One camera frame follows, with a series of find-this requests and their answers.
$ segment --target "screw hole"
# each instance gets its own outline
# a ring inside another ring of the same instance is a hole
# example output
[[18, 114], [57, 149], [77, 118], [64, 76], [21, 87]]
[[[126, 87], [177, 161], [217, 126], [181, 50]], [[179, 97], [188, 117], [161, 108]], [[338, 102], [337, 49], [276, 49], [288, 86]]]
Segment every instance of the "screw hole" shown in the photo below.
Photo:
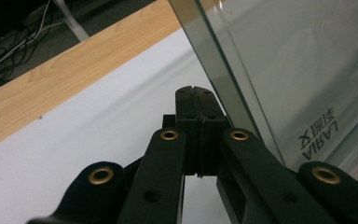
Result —
[[341, 182], [341, 178], [339, 178], [339, 175], [337, 175], [334, 171], [322, 166], [313, 167], [312, 174], [317, 179], [326, 184], [336, 185]]
[[165, 131], [162, 132], [160, 137], [164, 140], [173, 140], [178, 138], [179, 134], [176, 131]]
[[240, 141], [243, 141], [243, 140], [246, 140], [249, 138], [249, 135], [246, 132], [242, 132], [242, 131], [234, 131], [230, 135], [235, 140], [240, 140]]
[[93, 185], [101, 185], [113, 177], [113, 170], [109, 166], [104, 166], [98, 169], [95, 169], [91, 174], [89, 174], [89, 182]]
[[284, 189], [280, 192], [281, 199], [287, 203], [296, 203], [298, 202], [298, 197], [292, 191]]
[[161, 193], [157, 189], [150, 189], [144, 194], [144, 198], [149, 203], [156, 203], [161, 199]]

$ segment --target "cable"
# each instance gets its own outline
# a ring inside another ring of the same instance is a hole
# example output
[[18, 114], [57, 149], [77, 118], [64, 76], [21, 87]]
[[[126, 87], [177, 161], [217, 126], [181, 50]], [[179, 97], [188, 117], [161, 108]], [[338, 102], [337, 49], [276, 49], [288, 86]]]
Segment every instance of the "cable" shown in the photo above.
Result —
[[40, 34], [42, 28], [43, 28], [43, 23], [45, 21], [45, 17], [46, 17], [46, 13], [48, 11], [48, 6], [50, 4], [51, 0], [48, 0], [48, 3], [46, 4], [45, 7], [45, 11], [43, 12], [43, 16], [42, 16], [42, 21], [40, 22], [40, 28], [39, 30], [35, 33], [33, 33], [32, 35], [28, 36], [27, 38], [22, 39], [22, 41], [20, 42], [20, 44], [18, 44], [15, 48], [13, 48], [11, 51], [9, 51], [6, 55], [4, 55], [1, 59], [0, 59], [0, 63], [6, 59], [8, 56], [10, 56], [16, 49], [21, 48], [29, 43], [31, 43], [32, 41], [34, 41]]
[[45, 31], [47, 29], [50, 29], [51, 27], [58, 26], [58, 25], [61, 25], [61, 24], [63, 24], [63, 21], [60, 21], [60, 22], [51, 24], [50, 26], [44, 27], [41, 31]]
[[[32, 33], [34, 33], [34, 31], [35, 31], [36, 28], [39, 29], [39, 28], [40, 28], [40, 24], [41, 24], [41, 18], [39, 18], [39, 19], [36, 20], [36, 21], [33, 21], [31, 24], [28, 25], [28, 27], [25, 27], [25, 29], [27, 30], [27, 34], [24, 36], [24, 38], [27, 37], [27, 36], [30, 36]], [[17, 31], [17, 32], [14, 32], [14, 33], [10, 34], [10, 35], [7, 35], [7, 36], [2, 37], [3, 40], [0, 41], [0, 46], [3, 46], [3, 45], [5, 44], [5, 42], [7, 42], [7, 41], [14, 35], [15, 37], [13, 38], [13, 42], [12, 42], [12, 44], [11, 44], [10, 47], [9, 47], [10, 49], [14, 49], [14, 48], [15, 48], [16, 41], [17, 41], [17, 37], [19, 36], [19, 34], [20, 34], [21, 32], [22, 32], [22, 31]]]

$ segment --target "wooden surface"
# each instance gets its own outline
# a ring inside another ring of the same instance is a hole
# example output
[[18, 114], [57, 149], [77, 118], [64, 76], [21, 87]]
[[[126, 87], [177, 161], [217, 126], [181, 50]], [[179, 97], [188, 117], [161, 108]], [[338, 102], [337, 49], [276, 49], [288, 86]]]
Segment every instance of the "wooden surface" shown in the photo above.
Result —
[[0, 88], [0, 141], [180, 28], [158, 0]]

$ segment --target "dark floor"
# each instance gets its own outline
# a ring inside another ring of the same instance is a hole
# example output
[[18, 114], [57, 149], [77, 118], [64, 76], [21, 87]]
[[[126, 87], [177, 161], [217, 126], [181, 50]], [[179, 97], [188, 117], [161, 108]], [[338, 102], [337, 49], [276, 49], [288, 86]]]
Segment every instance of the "dark floor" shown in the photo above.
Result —
[[[99, 33], [106, 27], [124, 19], [154, 1], [155, 0], [65, 0], [68, 7], [71, 8], [76, 20], [89, 35]], [[40, 22], [37, 21], [42, 17], [45, 8], [46, 6], [42, 6], [31, 13], [23, 22], [24, 25], [28, 27], [31, 27], [32, 23], [34, 23], [34, 26], [39, 25]], [[41, 32], [36, 39], [37, 45], [27, 45], [20, 53], [16, 53], [16, 55], [8, 57], [5, 61], [0, 63], [0, 85], [24, 74], [79, 43], [75, 35], [62, 20], [61, 12], [51, 1], [43, 27], [46, 28], [51, 24], [57, 25], [52, 26], [49, 31], [46, 29]], [[9, 51], [10, 48], [13, 47], [14, 42], [21, 40], [22, 36], [27, 36], [27, 34], [29, 33], [27, 33], [26, 30], [21, 32], [12, 31], [5, 35], [5, 38], [0, 37], [0, 43], [3, 42], [0, 48]]]

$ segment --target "black cable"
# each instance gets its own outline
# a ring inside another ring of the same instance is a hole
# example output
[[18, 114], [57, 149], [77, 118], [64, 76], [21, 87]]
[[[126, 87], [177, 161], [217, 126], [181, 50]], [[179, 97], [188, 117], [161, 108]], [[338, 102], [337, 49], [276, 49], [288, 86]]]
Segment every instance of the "black cable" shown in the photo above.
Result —
[[[3, 51], [0, 53], [0, 82], [4, 82], [9, 78], [17, 66], [28, 63], [34, 55], [39, 41], [48, 35], [51, 27], [46, 30], [44, 30], [43, 27], [48, 23], [51, 25], [55, 18], [54, 11], [51, 9], [50, 5], [47, 7], [48, 8], [45, 9], [44, 14], [38, 20], [26, 27], [26, 35], [24, 38], [21, 38], [18, 42], [16, 41], [20, 33], [24, 30], [18, 31], [15, 34], [10, 35], [14, 36], [10, 49], [0, 48], [0, 50]], [[48, 13], [49, 20], [42, 24], [42, 21], [46, 18]]]

